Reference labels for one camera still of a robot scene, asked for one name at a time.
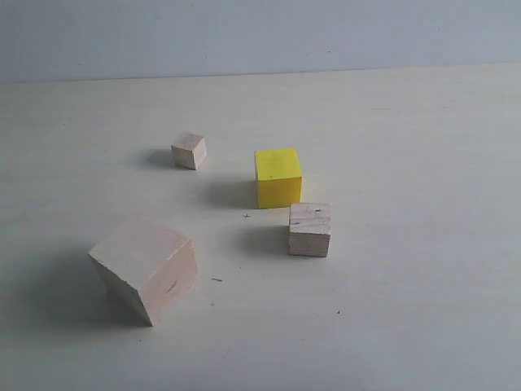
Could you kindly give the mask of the yellow cube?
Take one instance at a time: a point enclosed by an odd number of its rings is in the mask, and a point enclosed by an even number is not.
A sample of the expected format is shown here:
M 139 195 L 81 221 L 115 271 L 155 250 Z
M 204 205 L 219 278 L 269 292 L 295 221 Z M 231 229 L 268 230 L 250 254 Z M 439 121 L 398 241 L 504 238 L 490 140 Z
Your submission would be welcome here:
M 257 207 L 276 209 L 301 201 L 303 174 L 295 148 L 254 152 Z

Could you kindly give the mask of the medium wooden cube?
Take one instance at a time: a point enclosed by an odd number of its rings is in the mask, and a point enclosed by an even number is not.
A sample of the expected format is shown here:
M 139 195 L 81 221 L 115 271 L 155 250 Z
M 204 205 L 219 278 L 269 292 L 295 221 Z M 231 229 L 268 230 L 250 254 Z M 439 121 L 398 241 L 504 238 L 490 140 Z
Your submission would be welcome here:
M 289 212 L 288 253 L 294 256 L 326 257 L 331 241 L 329 204 L 292 203 Z

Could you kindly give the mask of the large wooden cube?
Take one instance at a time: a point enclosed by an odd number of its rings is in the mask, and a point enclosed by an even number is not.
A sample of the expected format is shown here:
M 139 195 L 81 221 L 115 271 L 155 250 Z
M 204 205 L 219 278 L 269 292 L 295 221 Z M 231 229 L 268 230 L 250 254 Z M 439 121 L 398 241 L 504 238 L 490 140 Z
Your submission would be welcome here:
M 88 255 L 106 289 L 148 327 L 199 271 L 193 240 L 150 218 L 128 220 Z

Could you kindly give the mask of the small wooden cube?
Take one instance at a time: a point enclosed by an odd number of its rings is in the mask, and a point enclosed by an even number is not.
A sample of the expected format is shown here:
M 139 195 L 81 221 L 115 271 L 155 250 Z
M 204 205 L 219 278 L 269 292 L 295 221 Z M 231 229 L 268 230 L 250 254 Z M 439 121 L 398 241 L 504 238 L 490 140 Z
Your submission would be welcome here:
M 173 161 L 176 166 L 197 170 L 207 155 L 203 136 L 184 132 L 171 145 Z

